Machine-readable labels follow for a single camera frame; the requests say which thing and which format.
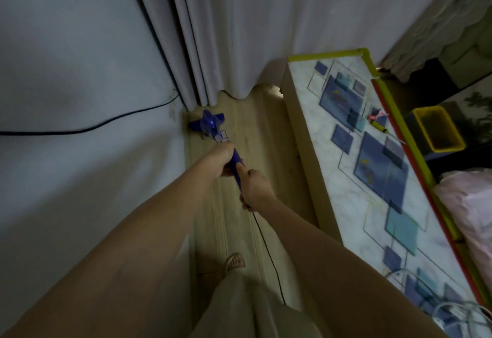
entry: black cord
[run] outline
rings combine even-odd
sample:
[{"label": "black cord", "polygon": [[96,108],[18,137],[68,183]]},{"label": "black cord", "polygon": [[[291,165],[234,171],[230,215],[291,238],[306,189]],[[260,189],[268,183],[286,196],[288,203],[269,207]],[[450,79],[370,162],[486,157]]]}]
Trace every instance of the black cord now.
[{"label": "black cord", "polygon": [[263,238],[263,242],[265,243],[265,247],[267,249],[268,256],[270,257],[270,260],[272,261],[272,265],[274,266],[275,273],[277,274],[277,280],[279,281],[280,295],[282,296],[283,303],[285,305],[287,305],[287,303],[285,302],[285,298],[283,297],[282,285],[280,284],[280,277],[279,277],[278,271],[276,270],[274,260],[272,259],[272,255],[270,255],[270,251],[268,249],[267,242],[265,241],[265,237],[263,236],[263,233],[261,231],[260,224],[258,223],[258,220],[256,220],[256,215],[254,214],[254,212],[252,212],[252,214],[253,214],[254,220],[256,221],[256,225],[258,226],[258,230],[260,231],[261,237]]},{"label": "black cord", "polygon": [[115,116],[114,118],[105,120],[102,123],[96,124],[96,125],[94,125],[92,127],[84,128],[84,129],[79,129],[79,130],[76,130],[76,131],[45,131],[45,132],[0,131],[0,136],[60,136],[60,135],[76,135],[77,133],[85,133],[85,132],[93,131],[94,129],[100,128],[103,125],[106,125],[108,123],[111,123],[112,121],[117,120],[117,119],[120,119],[122,117],[125,117],[125,116],[128,116],[128,115],[132,115],[132,114],[136,114],[138,112],[144,112],[144,111],[153,110],[154,108],[163,107],[165,105],[169,105],[172,101],[174,101],[179,96],[180,95],[178,94],[176,97],[174,97],[173,99],[171,99],[169,102],[166,102],[166,103],[164,103],[162,105],[157,105],[157,106],[153,106],[153,107],[143,108],[141,110],[127,112],[125,114],[118,115],[118,116]]}]

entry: person's left arm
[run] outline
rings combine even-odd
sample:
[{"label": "person's left arm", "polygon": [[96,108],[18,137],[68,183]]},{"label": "person's left arm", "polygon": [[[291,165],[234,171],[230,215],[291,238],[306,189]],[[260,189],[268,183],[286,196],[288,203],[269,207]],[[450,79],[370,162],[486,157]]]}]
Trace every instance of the person's left arm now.
[{"label": "person's left arm", "polygon": [[172,260],[231,160],[216,145],[145,201],[5,333],[11,336],[138,336]]}]

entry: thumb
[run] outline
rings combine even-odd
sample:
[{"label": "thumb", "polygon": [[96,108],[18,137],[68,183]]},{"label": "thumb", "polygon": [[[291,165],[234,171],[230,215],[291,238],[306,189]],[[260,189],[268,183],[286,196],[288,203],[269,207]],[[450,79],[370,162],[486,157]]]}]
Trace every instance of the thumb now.
[{"label": "thumb", "polygon": [[236,169],[238,171],[238,175],[241,180],[244,180],[249,177],[248,170],[246,169],[243,163],[237,162]]}]

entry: beige pants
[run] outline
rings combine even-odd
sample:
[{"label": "beige pants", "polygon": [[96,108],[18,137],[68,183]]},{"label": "beige pants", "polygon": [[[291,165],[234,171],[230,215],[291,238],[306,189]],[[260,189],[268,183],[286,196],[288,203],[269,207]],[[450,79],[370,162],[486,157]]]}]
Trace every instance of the beige pants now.
[{"label": "beige pants", "polygon": [[231,272],[217,286],[209,308],[191,338],[268,337],[321,338],[308,316],[284,305],[260,285],[250,285],[242,275]]}]

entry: person's left hand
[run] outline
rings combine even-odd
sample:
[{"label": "person's left hand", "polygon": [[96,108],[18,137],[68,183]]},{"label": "person's left hand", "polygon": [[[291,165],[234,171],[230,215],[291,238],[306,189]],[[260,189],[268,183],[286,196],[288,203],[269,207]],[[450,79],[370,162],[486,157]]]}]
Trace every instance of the person's left hand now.
[{"label": "person's left hand", "polygon": [[232,142],[219,142],[205,156],[207,163],[212,168],[213,177],[232,176],[232,171],[225,165],[232,159],[234,144]]}]

